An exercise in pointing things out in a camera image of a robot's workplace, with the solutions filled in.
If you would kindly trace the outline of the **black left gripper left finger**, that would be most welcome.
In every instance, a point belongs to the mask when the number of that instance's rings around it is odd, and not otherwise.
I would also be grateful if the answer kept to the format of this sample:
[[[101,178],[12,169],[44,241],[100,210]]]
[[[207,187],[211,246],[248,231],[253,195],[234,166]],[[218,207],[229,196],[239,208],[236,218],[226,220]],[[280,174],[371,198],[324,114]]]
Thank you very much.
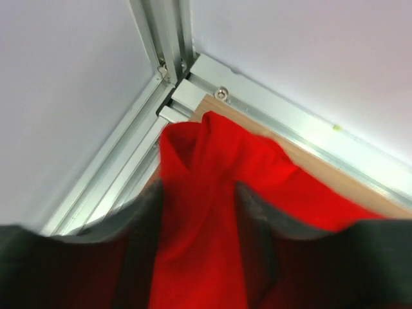
[[[2,308],[147,308],[164,188],[153,183],[76,235],[1,227]]]

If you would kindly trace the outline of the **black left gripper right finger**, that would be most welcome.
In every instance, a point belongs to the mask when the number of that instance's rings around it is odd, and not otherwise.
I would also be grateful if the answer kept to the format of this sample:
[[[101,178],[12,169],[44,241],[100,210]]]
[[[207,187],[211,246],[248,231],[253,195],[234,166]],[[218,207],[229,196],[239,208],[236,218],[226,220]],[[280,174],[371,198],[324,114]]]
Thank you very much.
[[[236,216],[250,308],[411,307],[410,220],[360,220],[330,232],[243,183]]]

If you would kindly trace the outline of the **red t shirt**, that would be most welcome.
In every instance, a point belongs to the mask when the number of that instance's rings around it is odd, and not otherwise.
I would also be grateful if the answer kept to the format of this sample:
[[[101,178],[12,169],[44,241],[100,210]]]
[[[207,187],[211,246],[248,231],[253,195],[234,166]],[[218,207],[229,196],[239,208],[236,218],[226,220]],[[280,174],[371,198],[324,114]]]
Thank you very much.
[[[167,126],[160,137],[164,208],[149,306],[248,308],[235,186],[324,230],[379,219],[294,164],[273,140],[217,113]]]

